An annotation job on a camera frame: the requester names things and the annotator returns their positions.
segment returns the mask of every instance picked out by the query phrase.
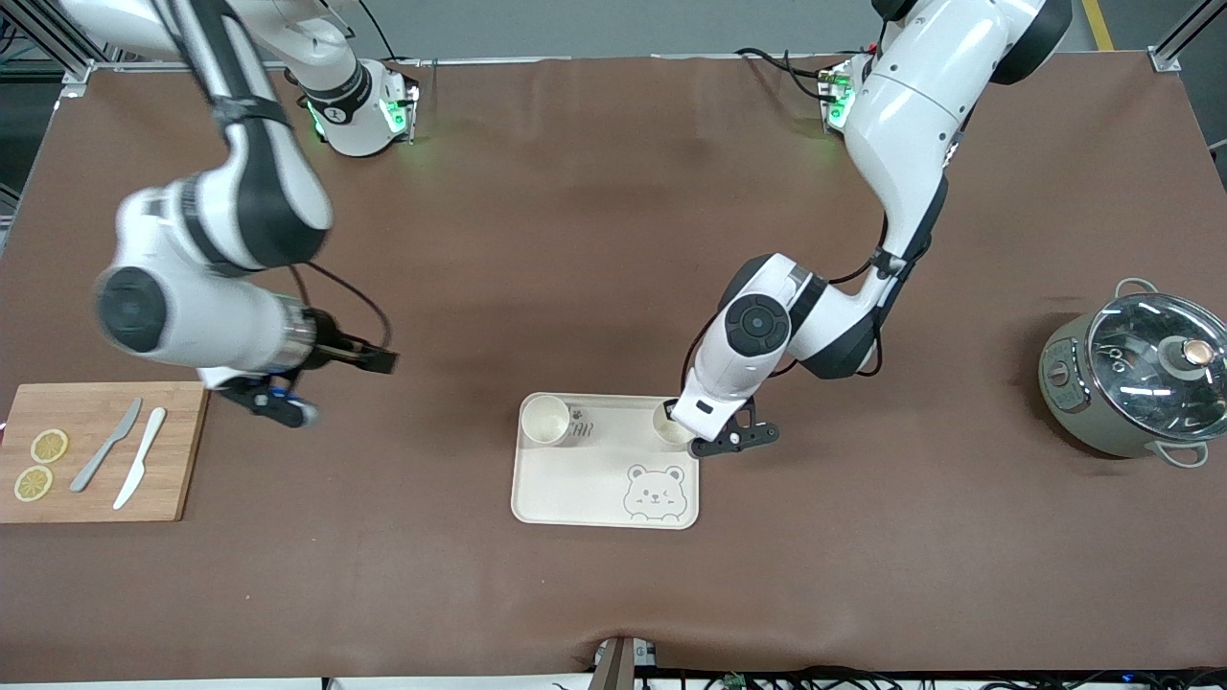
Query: gray knife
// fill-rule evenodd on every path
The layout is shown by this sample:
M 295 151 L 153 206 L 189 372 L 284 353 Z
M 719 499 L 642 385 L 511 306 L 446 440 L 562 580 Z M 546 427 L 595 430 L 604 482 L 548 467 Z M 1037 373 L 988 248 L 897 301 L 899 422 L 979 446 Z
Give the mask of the gray knife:
M 102 465 L 102 460 L 106 459 L 110 448 L 114 447 L 115 443 L 123 441 L 124 437 L 128 436 L 128 432 L 133 430 L 133 425 L 136 424 L 136 415 L 139 414 L 141 414 L 140 398 L 133 400 L 133 406 L 128 408 L 128 413 L 124 415 L 124 419 L 119 420 L 119 426 L 115 427 L 115 431 L 110 432 L 110 438 L 102 444 L 102 448 L 98 448 L 98 452 L 93 454 L 93 459 L 90 460 L 90 464 L 81 468 L 81 471 L 77 473 L 76 478 L 72 480 L 72 484 L 69 485 L 69 490 L 85 491 L 85 487 L 90 485 L 90 480 L 93 479 L 94 473 L 98 471 L 98 467 Z

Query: pot handle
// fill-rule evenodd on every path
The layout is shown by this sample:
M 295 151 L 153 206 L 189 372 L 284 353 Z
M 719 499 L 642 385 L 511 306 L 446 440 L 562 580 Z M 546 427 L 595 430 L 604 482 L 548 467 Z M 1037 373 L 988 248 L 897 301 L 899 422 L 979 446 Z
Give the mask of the pot handle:
M 1196 469 L 1206 464 L 1206 459 L 1210 458 L 1210 449 L 1206 448 L 1205 441 L 1202 441 L 1201 443 L 1190 443 L 1190 444 L 1164 443 L 1162 441 L 1152 441 L 1147 443 L 1146 447 L 1153 451 L 1155 454 L 1158 455 L 1160 459 L 1163 460 L 1164 463 L 1180 469 Z M 1193 463 L 1182 463 L 1180 460 L 1173 458 L 1172 453 L 1168 452 L 1174 449 L 1196 451 L 1198 459 Z
M 1142 291 L 1145 292 L 1158 292 L 1158 287 L 1155 287 L 1153 282 L 1144 277 L 1126 277 L 1125 280 L 1121 280 L 1120 282 L 1117 284 L 1117 290 L 1113 291 L 1113 297 L 1114 298 L 1120 297 L 1120 289 L 1126 285 L 1136 285 L 1137 287 L 1141 287 Z

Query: pot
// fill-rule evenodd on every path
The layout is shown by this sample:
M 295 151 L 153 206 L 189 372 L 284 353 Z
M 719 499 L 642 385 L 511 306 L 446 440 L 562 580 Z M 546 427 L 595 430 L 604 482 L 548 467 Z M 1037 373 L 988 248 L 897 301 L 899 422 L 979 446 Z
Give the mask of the pot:
M 1125 286 L 1144 292 L 1123 295 Z M 1070 433 L 1121 458 L 1158 455 L 1191 469 L 1227 433 L 1227 327 L 1206 309 L 1126 277 L 1096 313 L 1044 345 L 1039 388 Z M 1180 462 L 1177 449 L 1195 453 Z

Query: white cup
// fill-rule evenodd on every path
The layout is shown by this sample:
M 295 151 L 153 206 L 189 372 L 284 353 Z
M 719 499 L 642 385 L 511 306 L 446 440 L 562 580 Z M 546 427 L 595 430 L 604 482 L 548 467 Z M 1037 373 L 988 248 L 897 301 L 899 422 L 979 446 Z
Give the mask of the white cup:
M 694 440 L 694 435 L 685 426 L 669 419 L 664 403 L 656 405 L 656 409 L 652 411 L 652 430 L 656 432 L 656 438 L 672 451 L 681 451 Z
M 571 428 L 571 408 L 555 395 L 537 395 L 524 405 L 520 428 L 539 446 L 557 446 Z

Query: table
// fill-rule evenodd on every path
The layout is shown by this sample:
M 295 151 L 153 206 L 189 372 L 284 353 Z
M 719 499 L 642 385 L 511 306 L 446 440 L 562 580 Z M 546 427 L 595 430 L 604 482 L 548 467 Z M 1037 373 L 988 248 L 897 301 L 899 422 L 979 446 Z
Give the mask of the table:
M 1198 471 L 1097 457 L 1033 373 L 1121 276 L 1227 313 L 1227 195 L 1177 75 L 1056 55 L 990 87 L 881 376 L 766 386 L 780 441 L 704 462 L 672 533 L 517 522 L 520 400 L 675 394 L 742 262 L 847 273 L 880 205 L 761 63 L 410 71 L 412 146 L 342 158 L 291 113 L 336 212 L 320 262 L 388 309 L 396 374 L 309 374 L 306 431 L 215 400 L 180 523 L 0 528 L 0 681 L 568 672 L 615 635 L 720 669 L 1227 663 L 1227 446 Z M 225 153 L 184 74 L 60 104 L 0 260 L 0 404 L 191 377 L 112 349 L 88 295 L 120 199 Z

